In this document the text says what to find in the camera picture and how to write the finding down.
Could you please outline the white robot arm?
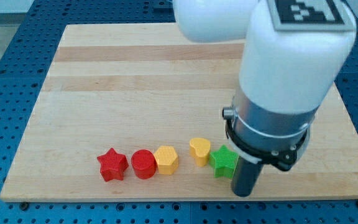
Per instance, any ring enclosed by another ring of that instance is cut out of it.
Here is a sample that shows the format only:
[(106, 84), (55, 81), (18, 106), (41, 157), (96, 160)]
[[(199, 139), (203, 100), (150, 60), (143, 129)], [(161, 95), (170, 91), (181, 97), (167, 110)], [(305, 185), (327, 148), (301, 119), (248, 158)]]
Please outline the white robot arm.
[(234, 149), (287, 171), (307, 147), (314, 115), (356, 39), (342, 1), (173, 2), (193, 42), (245, 39), (239, 85), (222, 110)]

